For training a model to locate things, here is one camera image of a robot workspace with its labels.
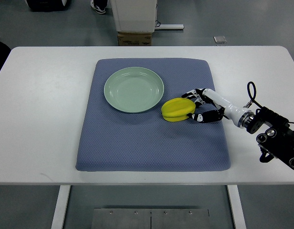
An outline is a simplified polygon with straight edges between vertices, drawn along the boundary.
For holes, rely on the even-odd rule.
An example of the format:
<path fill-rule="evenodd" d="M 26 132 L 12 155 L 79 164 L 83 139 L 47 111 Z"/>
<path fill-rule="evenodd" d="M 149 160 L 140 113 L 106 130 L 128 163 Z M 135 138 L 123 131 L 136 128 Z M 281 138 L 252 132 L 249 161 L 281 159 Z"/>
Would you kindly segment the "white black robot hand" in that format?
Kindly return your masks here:
<path fill-rule="evenodd" d="M 246 128 L 254 114 L 245 107 L 237 107 L 212 89 L 193 89 L 182 95 L 182 98 L 194 100 L 195 109 L 204 104 L 211 104 L 214 110 L 198 113 L 190 112 L 187 116 L 199 123 L 211 123 L 222 120 L 224 117 L 232 120 L 234 125 L 239 128 Z"/>

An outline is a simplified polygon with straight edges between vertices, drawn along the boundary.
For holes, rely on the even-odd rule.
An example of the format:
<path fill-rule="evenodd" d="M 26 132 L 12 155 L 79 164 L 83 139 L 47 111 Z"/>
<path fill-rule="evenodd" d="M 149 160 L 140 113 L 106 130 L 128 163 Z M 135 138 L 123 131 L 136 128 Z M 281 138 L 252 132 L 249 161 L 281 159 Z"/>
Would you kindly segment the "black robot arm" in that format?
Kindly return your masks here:
<path fill-rule="evenodd" d="M 247 84 L 247 92 L 250 101 L 245 107 L 254 103 L 258 109 L 244 119 L 243 127 L 250 134 L 256 133 L 263 124 L 269 127 L 256 137 L 261 150 L 260 162 L 268 163 L 278 158 L 294 170 L 294 122 L 256 102 L 256 87 L 253 82 Z"/>

